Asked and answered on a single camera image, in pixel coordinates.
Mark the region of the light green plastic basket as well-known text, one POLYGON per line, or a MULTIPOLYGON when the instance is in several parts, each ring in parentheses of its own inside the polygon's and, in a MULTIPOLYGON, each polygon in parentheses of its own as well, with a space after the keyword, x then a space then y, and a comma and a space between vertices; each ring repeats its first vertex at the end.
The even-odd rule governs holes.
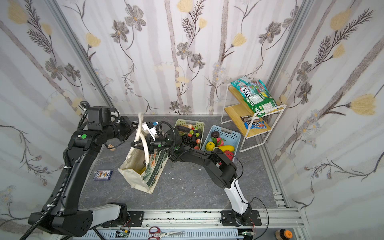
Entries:
POLYGON ((175 129, 179 132, 181 139, 184 134, 195 135, 197 138, 197 146, 194 147, 194 149, 202 149, 202 138, 205 129, 203 122, 179 119, 176 121, 175 129))

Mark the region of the cream canvas grocery bag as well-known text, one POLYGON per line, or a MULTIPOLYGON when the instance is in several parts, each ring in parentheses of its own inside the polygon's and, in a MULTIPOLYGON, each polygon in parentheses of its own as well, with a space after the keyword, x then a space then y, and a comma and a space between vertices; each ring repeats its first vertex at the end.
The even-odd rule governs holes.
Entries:
POLYGON ((144 116, 139 113, 138 117, 139 126, 136 130, 134 145, 118 171, 132 188, 152 194, 168 157, 164 150, 155 150, 154 154, 149 154, 147 139, 151 136, 143 131, 144 116))

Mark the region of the light blue plastic basket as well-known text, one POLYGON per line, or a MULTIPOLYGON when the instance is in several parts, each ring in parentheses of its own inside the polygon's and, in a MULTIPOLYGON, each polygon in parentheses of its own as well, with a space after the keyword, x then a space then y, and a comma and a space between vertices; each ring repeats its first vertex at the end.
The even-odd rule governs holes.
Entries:
POLYGON ((226 153, 228 158, 233 161, 234 156, 236 155, 236 152, 239 147, 241 134, 232 130, 213 125, 204 143, 202 144, 201 150, 206 151, 206 144, 208 142, 213 142, 216 145, 216 138, 211 137, 211 133, 214 131, 218 131, 220 133, 220 138, 225 140, 225 144, 218 148, 220 148, 224 153, 226 153))

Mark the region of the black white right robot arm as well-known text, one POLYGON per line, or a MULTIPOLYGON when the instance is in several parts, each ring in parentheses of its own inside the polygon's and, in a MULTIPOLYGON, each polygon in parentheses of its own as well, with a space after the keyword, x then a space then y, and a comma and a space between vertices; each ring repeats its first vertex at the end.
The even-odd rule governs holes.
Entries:
POLYGON ((237 167, 228 155, 220 149, 211 152, 196 150, 182 143, 174 129, 164 136, 147 137, 145 150, 153 154, 155 150, 164 150, 172 162, 193 163, 203 167, 213 183, 224 189, 231 203, 231 215, 224 217, 223 224, 246 226, 251 220, 252 207, 246 202, 238 184, 237 167))

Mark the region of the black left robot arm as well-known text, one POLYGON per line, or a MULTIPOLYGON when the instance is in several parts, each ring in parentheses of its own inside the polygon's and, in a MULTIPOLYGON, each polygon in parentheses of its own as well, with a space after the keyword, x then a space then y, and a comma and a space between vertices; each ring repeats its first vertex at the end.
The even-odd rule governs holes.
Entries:
POLYGON ((115 227, 130 220, 126 204, 109 203, 90 210, 80 210, 83 186, 102 145, 108 140, 123 142, 136 130, 137 122, 123 116, 112 121, 110 116, 81 119, 77 130, 63 152, 64 167, 59 180, 41 211, 28 219, 30 228, 21 237, 25 240, 35 229, 49 234, 82 237, 98 226, 115 227))

